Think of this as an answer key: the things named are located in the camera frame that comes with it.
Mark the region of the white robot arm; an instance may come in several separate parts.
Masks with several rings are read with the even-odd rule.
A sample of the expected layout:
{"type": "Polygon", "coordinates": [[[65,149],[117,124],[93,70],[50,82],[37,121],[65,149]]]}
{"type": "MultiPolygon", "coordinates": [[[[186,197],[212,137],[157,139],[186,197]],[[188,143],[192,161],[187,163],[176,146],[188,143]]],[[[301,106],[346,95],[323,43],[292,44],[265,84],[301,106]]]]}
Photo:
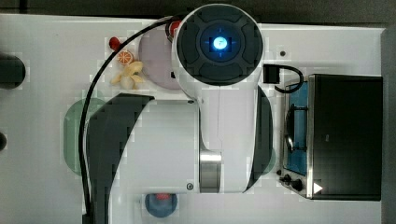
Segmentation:
{"type": "Polygon", "coordinates": [[[179,98],[121,93],[90,118],[83,223],[179,224],[188,194],[249,190],[272,153],[263,56],[259,26],[242,9],[211,4],[189,13],[172,43],[179,98]]]}

